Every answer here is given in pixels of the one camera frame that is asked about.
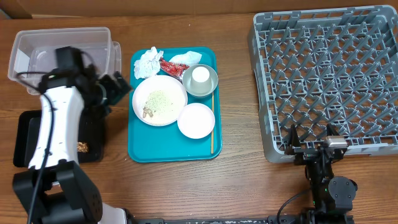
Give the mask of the white napkin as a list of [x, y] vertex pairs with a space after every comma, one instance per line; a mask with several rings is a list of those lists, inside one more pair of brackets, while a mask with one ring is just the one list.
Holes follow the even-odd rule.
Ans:
[[136, 79], [146, 79], [157, 75], [160, 72], [160, 59], [164, 51], [158, 51], [156, 47], [151, 47], [141, 55], [140, 59], [134, 62], [134, 76]]

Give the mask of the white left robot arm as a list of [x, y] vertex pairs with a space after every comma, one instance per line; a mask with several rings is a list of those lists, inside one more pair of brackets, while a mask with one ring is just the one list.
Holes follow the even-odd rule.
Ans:
[[13, 177], [13, 190], [28, 223], [135, 223], [125, 208], [102, 201], [97, 186], [78, 163], [82, 113], [103, 119], [131, 90], [120, 72], [99, 76], [83, 63], [84, 51], [55, 51], [57, 67], [41, 72], [39, 136], [28, 170]]

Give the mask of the white tissue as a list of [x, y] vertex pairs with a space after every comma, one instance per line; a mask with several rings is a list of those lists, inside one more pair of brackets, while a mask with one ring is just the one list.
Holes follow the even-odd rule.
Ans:
[[188, 51], [185, 54], [179, 54], [173, 56], [169, 62], [172, 63], [180, 63], [184, 65], [188, 65], [189, 67], [199, 64], [201, 60], [202, 54], [194, 51]]

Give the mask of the large white plate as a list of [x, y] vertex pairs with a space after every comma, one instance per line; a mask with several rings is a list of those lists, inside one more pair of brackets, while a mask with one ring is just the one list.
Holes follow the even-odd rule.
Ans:
[[[146, 118], [142, 117], [143, 107], [147, 97], [153, 91], [165, 91], [172, 100], [173, 113], [167, 117]], [[143, 122], [151, 126], [166, 126], [174, 123], [181, 111], [188, 104], [188, 96], [183, 85], [175, 78], [167, 75], [156, 75], [142, 81], [133, 91], [132, 108], [135, 115]]]

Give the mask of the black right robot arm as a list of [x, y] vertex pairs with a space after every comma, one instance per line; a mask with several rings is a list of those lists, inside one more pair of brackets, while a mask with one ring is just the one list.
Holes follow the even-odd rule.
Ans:
[[283, 222], [281, 213], [291, 201], [312, 194], [313, 207], [305, 208], [291, 223], [353, 223], [353, 217], [347, 213], [353, 209], [353, 200], [358, 190], [355, 181], [343, 176], [335, 176], [332, 170], [334, 162], [343, 159], [348, 148], [345, 138], [337, 133], [334, 126], [326, 126], [326, 139], [316, 148], [303, 149], [296, 126], [291, 125], [286, 154], [295, 156], [294, 164], [305, 167], [305, 176], [310, 187], [288, 199], [278, 210], [276, 220]]

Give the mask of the red snack wrapper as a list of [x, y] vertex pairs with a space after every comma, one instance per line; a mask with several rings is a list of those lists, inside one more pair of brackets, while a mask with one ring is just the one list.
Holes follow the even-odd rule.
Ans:
[[173, 63], [166, 61], [163, 57], [159, 60], [160, 68], [168, 75], [175, 78], [182, 78], [183, 72], [189, 68], [188, 65], [182, 63]]

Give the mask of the pile of white rice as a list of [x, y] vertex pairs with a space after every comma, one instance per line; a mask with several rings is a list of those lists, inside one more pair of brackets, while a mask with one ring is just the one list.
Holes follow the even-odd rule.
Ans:
[[144, 104], [142, 117], [146, 118], [149, 116], [150, 118], [155, 118], [170, 116], [173, 113], [173, 104], [165, 91], [153, 91], [149, 94]]

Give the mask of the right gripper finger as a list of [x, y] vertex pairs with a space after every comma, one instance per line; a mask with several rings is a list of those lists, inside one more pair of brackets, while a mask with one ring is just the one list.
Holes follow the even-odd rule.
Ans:
[[335, 127], [331, 123], [328, 123], [326, 126], [326, 135], [339, 136], [340, 134], [336, 131]]
[[290, 126], [288, 148], [289, 149], [300, 148], [300, 139], [298, 137], [297, 129], [296, 129], [296, 126], [294, 124], [292, 124]]

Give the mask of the brown food piece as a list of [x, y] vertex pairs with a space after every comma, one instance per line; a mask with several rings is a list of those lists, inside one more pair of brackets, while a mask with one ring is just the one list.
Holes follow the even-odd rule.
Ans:
[[89, 145], [86, 142], [78, 142], [77, 144], [77, 151], [82, 153], [89, 152]]

